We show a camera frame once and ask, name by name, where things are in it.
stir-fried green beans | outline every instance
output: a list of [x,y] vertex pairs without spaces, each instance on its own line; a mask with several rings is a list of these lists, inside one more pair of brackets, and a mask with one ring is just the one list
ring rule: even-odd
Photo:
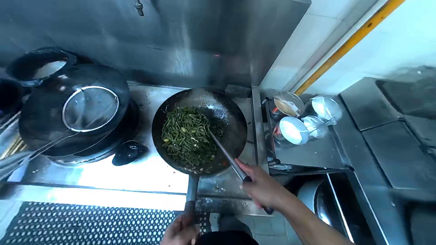
[[[177,162],[198,166],[215,158],[217,146],[207,129],[208,119],[195,107],[177,107],[167,113],[162,128],[163,146]],[[217,138],[224,133],[222,123],[211,123],[210,130]]]

floor tile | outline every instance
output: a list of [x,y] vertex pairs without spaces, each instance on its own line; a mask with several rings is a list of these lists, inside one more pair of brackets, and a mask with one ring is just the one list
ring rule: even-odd
[[259,245],[288,245],[286,236],[256,235],[255,240]]
[[297,233],[295,233],[295,230],[292,228],[289,222],[285,223],[285,229],[289,245],[302,245],[300,238],[298,238]]
[[253,220],[256,235],[286,235],[283,217],[255,216]]
[[211,213],[209,217],[209,222],[211,223],[211,229],[212,231],[218,231],[218,218],[220,214],[217,213]]
[[239,221],[246,224],[248,228],[250,228],[251,233],[254,235],[254,221],[253,216],[251,215],[236,215],[235,216]]
[[3,238],[7,227],[17,215],[23,202],[0,200],[0,239]]

kitchen counter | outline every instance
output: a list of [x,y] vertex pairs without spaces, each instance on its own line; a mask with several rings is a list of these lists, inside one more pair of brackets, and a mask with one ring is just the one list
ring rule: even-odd
[[[138,140],[150,151],[125,166],[112,165],[112,156],[79,165],[59,164],[44,156],[22,166],[2,183],[0,198],[20,201],[58,202],[69,204],[183,210],[188,175],[170,167],[157,153],[151,137],[151,123],[158,107],[171,95],[184,88],[156,87],[129,83],[132,99],[139,105]],[[251,98],[235,98],[248,126],[247,143],[239,157],[250,165],[268,170],[261,123],[252,118]],[[232,168],[214,176],[201,177],[198,186],[198,211],[233,212],[266,215],[240,188],[240,179]]]

wok handle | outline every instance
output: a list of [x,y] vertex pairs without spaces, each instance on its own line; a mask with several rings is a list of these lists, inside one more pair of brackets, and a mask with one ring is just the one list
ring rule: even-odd
[[189,175],[188,191],[186,193],[185,210],[183,211],[182,229],[192,226],[195,219],[195,203],[197,202],[197,189],[200,177]]
[[[250,178],[250,176],[245,177],[242,181],[243,182],[253,182],[253,180]],[[265,210],[265,212],[267,214],[273,214],[273,212],[274,212],[274,209],[272,209],[272,208],[265,207],[263,205],[262,205],[262,208],[263,208],[263,210]]]

wok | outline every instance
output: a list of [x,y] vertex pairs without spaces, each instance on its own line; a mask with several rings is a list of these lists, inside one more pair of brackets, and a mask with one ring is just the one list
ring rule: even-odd
[[62,108],[67,98],[78,88],[101,86],[115,92],[119,108],[112,120],[100,129],[67,138],[44,152],[51,157],[74,154],[95,145],[107,136],[123,118],[130,100],[129,87],[123,75],[104,65],[77,65],[62,75],[52,76],[36,87],[24,104],[20,135],[30,149],[36,150],[65,134]]
[[238,157],[244,150],[247,141],[247,123],[240,108],[231,99],[223,94],[203,88],[188,89],[169,97],[160,105],[153,118],[152,137],[157,152],[171,167],[189,174],[188,191],[186,194],[185,226],[191,225],[197,199],[197,187],[201,175],[216,174],[228,168],[229,162],[220,150],[215,154],[213,161],[200,166],[191,166],[178,163],[168,155],[163,147],[161,137],[163,125],[167,119],[167,112],[177,107],[193,106],[199,108],[209,121],[216,120],[224,124],[224,134],[221,138],[222,145],[228,149],[233,157]]

